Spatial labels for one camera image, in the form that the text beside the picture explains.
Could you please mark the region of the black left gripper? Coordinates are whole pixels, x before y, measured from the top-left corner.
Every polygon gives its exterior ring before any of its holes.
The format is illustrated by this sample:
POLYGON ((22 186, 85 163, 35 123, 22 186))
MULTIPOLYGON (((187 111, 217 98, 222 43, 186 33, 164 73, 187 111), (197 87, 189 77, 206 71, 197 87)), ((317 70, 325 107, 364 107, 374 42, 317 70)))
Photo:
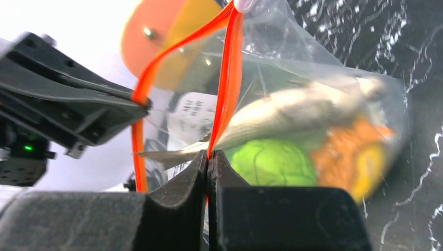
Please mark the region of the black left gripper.
POLYGON ((131 95, 34 33, 2 40, 1 184, 34 186, 55 159, 50 141, 102 145, 145 117, 150 106, 131 95))

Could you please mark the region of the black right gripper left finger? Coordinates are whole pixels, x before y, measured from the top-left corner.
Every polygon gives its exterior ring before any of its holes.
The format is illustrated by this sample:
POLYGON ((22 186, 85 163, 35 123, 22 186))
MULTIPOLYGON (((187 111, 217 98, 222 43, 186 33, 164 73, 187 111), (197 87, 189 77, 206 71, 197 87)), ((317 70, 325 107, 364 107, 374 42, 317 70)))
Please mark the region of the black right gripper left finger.
POLYGON ((1 213, 1 250, 199 250, 206 153, 151 193, 26 192, 1 213))

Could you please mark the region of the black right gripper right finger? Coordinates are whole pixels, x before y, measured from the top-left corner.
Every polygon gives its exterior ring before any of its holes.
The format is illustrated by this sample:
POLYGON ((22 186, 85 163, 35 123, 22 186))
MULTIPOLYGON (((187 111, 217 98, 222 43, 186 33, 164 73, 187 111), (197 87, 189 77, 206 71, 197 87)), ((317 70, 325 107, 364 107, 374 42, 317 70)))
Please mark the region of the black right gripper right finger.
POLYGON ((250 186, 215 151, 208 198, 210 250, 371 250, 357 205, 342 189, 250 186))

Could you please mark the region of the light green toy fruit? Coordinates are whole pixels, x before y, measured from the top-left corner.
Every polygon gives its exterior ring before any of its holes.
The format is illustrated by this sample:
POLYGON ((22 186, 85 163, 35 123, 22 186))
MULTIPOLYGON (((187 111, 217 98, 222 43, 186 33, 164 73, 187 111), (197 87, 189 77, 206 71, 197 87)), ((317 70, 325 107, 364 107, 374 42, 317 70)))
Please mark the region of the light green toy fruit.
POLYGON ((231 167, 252 186, 318 185, 308 153, 284 140, 253 140, 225 150, 231 167))

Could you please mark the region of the orange toy carrot piece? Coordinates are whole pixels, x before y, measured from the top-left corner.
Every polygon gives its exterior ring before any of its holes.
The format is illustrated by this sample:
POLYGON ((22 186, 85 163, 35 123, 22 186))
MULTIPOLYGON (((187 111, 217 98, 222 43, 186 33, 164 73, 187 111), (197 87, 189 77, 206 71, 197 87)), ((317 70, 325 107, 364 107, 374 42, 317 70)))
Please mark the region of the orange toy carrot piece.
POLYGON ((380 144, 394 133, 387 127, 371 125, 357 118, 349 127, 333 127, 323 144, 310 152, 318 185, 351 191, 357 179, 357 155, 371 144, 380 144))

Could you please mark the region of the grey toy fish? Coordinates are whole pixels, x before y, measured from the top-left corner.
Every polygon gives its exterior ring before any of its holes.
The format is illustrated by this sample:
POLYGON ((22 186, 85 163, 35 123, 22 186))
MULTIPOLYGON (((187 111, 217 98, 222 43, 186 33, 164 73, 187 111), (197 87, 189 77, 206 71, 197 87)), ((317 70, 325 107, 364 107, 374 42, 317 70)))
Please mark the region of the grey toy fish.
POLYGON ((237 111, 214 148, 226 150, 251 140, 341 125, 388 90, 376 77, 357 77, 342 89, 314 81, 292 83, 294 88, 270 93, 237 111))

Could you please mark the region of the clear orange zip top bag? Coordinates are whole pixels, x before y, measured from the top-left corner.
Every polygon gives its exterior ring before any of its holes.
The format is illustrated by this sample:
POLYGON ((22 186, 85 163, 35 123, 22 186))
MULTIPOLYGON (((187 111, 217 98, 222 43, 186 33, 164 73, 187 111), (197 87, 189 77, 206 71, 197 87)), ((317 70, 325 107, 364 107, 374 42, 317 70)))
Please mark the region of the clear orange zip top bag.
POLYGON ((165 169, 222 150, 253 186, 337 187, 362 203, 405 141, 402 83, 343 65, 287 1, 228 4, 151 62, 147 87, 178 96, 164 110, 178 146, 134 150, 165 169))

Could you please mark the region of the yellow toy banana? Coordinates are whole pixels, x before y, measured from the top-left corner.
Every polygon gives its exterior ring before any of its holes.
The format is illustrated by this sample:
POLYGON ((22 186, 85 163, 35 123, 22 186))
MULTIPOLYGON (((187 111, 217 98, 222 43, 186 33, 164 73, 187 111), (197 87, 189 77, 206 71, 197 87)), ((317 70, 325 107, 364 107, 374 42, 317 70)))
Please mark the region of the yellow toy banana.
POLYGON ((370 143, 359 149, 355 155, 357 172, 351 196, 357 205, 369 198, 377 189, 385 170, 386 155, 381 143, 370 143))

